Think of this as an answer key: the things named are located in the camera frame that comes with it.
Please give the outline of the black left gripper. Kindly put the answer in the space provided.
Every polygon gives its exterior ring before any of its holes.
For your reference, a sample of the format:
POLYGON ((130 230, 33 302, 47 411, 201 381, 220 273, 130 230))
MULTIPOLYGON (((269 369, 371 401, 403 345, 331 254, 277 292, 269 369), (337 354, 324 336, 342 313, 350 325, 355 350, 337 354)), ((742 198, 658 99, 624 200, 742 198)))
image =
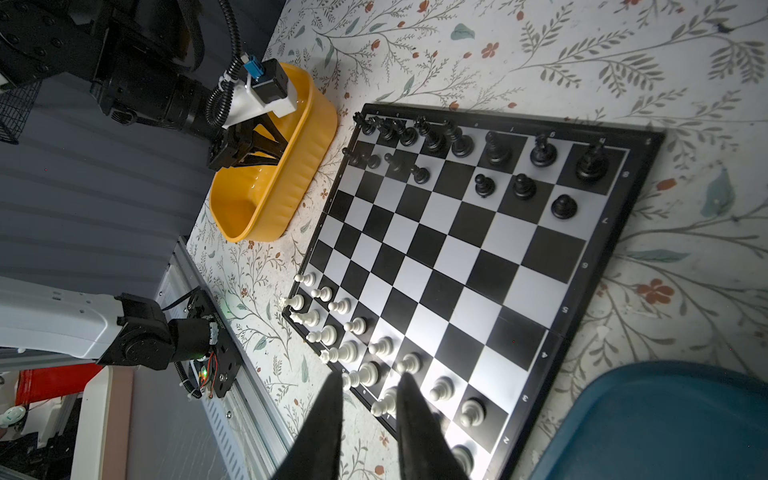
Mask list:
POLYGON ((241 122, 222 130, 211 143, 207 166, 213 171, 248 167, 253 149, 254 122, 241 122))

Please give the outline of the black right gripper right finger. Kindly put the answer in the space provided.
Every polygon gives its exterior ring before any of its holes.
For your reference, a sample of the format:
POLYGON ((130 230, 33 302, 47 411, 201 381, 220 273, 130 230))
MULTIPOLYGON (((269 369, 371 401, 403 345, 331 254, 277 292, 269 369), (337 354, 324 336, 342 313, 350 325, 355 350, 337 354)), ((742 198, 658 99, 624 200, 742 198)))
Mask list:
POLYGON ((397 386, 396 420, 402 479, 467 479, 410 373, 397 386))

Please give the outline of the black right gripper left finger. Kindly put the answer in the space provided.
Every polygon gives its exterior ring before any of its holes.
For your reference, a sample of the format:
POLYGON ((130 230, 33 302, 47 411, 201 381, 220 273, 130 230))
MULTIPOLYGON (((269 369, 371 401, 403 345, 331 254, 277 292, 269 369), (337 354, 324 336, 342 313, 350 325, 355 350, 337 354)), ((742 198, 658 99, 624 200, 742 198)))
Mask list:
POLYGON ((337 479, 342 427, 342 375, 334 372, 326 378, 293 446, 271 479, 337 479))

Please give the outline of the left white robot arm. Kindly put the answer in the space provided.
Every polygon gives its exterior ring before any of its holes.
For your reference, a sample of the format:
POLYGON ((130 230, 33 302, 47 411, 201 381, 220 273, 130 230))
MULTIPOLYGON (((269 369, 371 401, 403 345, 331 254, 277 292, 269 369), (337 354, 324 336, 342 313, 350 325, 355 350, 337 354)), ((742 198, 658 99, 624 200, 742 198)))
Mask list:
POLYGON ((212 89, 193 79, 205 57, 196 1, 4 1, 1 139, 16 144, 43 80, 67 73, 90 86, 102 113, 210 141, 208 166, 254 165, 253 122, 224 122, 242 66, 235 11, 219 4, 231 59, 212 89))

